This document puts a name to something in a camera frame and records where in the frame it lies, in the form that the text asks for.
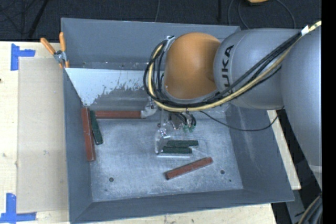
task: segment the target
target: red wooden block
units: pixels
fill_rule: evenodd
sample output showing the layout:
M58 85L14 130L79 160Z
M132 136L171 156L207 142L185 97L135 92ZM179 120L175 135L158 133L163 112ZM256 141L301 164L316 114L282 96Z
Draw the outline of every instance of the red wooden block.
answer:
M85 138L86 156L89 162L96 160L96 151L94 149L94 138L91 125L90 110L82 108L81 116L83 121L83 134Z
M186 164L184 166L175 168L173 170L170 170L168 172L165 172L164 175L166 177L167 180L172 179L176 176L180 176L180 175L184 175L186 173L189 173L191 171L200 169L204 166L207 166L209 164L211 164L213 162L211 157L207 157L207 158L203 158L203 159L199 159L193 163L189 163Z

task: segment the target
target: wooden board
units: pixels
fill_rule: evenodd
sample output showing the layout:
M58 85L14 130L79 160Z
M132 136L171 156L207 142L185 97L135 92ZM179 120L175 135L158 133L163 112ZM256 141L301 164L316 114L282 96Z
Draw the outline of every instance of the wooden board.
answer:
M41 161L39 170L46 171L44 173L32 173L31 178L35 178L36 181L32 180L31 190L22 193L18 193L17 185L20 186L24 178L20 176L17 170L17 164L24 164L23 160L18 160L18 156L22 156L21 152L18 152L18 140L22 138L20 135L22 132L18 131L19 124L19 112L18 108L24 105L23 103L29 103L29 94L26 93L26 100L19 100L19 88L24 89L24 85L19 85L19 72L10 71L10 46L11 42L2 41L0 42L0 124L2 126L2 131L0 132L0 212L5 209L5 195L7 192L11 192L17 195L18 202L18 212L24 212L29 209L29 211L37 211L37 220L28 221L28 223L68 223L68 211L67 211L67 181L64 180L64 187L60 188L60 181L52 180L48 181L51 175L57 175L60 170L66 168L66 162L63 159L63 153L65 152L64 144L64 133L60 133L59 130L62 128L55 128L54 126L48 127L49 135L45 135L42 141L36 141L36 143L43 144L44 146L53 145L53 150L58 151L58 158L53 160L53 165L50 166L50 162ZM58 63L54 60L52 55L44 48L44 46L39 42L15 42L17 46L21 49L34 49L36 50L36 55L33 58L24 59L23 67L29 68L31 72L36 74L41 74L41 72L49 72L49 74L57 74L56 76L43 76L41 81L37 81L39 85L36 87L44 89L47 92L53 93L59 92L62 89L62 80L59 73ZM60 48L59 44L52 44L56 50ZM42 126L43 124L52 124L52 121L56 121L56 126L62 125L63 117L63 105L62 98L59 96L53 98L48 94L41 93L39 95L38 106L45 106L44 111L45 117L40 119L40 122L35 126ZM269 116L272 119L275 111L269 112ZM279 148L281 155L284 159L285 168L289 175L289 180L293 189L299 189L300 183L291 160L286 141L281 129L279 122L275 122L273 125L274 132L276 135L277 142L279 143ZM31 129L31 132L38 133L39 130ZM36 138L31 137L31 140L41 139L41 137ZM50 151L46 148L41 148L39 152L43 160L44 157L48 157L48 152ZM41 206L42 201L48 203L50 201L58 201L53 203L49 209L45 206ZM165 215L165 216L154 216L136 219L125 219L118 221L102 222L112 223L112 224L154 224L154 223L276 223L273 215L273 211L270 204L258 205L258 206L243 206L216 210L206 210L183 214Z

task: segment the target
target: robotic arm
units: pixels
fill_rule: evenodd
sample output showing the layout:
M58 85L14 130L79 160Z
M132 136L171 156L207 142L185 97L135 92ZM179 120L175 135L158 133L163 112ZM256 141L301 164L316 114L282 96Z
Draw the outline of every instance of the robotic arm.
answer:
M167 37L152 53L144 85L154 102L172 114L229 101L251 109L285 108L322 186L321 22L302 31L243 30L222 43L205 33Z

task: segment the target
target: black cable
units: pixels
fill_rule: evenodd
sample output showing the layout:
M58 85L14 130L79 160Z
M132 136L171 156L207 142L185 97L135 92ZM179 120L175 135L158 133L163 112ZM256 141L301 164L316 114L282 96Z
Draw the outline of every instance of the black cable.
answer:
M231 24L231 22L230 22L230 9L231 9L233 1L234 0L231 0L231 2L229 4L228 12L227 12L227 20L228 20L228 24L229 25ZM295 21L293 13L289 10L289 8L282 1L280 1L280 0L275 0L275 1L277 1L279 4L281 4L286 9L286 11L289 13L289 15L291 16L292 21L293 21L293 28L295 29L296 28L296 21ZM240 0L240 2L238 4L238 8L237 8L237 10L238 10L238 16L239 16L239 19L241 20L241 22L244 24L244 26L247 29L250 29L248 27L248 25L244 22L243 17L241 16L240 5L241 5L242 2L243 2L243 0Z
M224 125L224 126L226 126L226 127L228 127L228 128L231 128L231 129L234 129L234 130L238 130L238 131L243 131L243 132L257 132L257 131L265 130L265 129L271 127L271 126L273 125L273 123L275 123L276 119L279 117L279 115L277 115L277 116L272 120L272 122L271 122L270 124L268 124L266 127L260 128L260 129L241 129L241 128L236 128L236 127L230 126L230 125L228 125L227 123L224 123L224 122L222 122L222 121L219 121L218 119L215 119L214 117L210 116L208 113L206 113L206 112L204 112L204 111L202 111L202 110L199 110L199 112L201 112L201 113L207 115L210 119L212 119L212 120L214 120L214 121L216 121L216 122L218 122L218 123L220 123L220 124L222 124L222 125Z

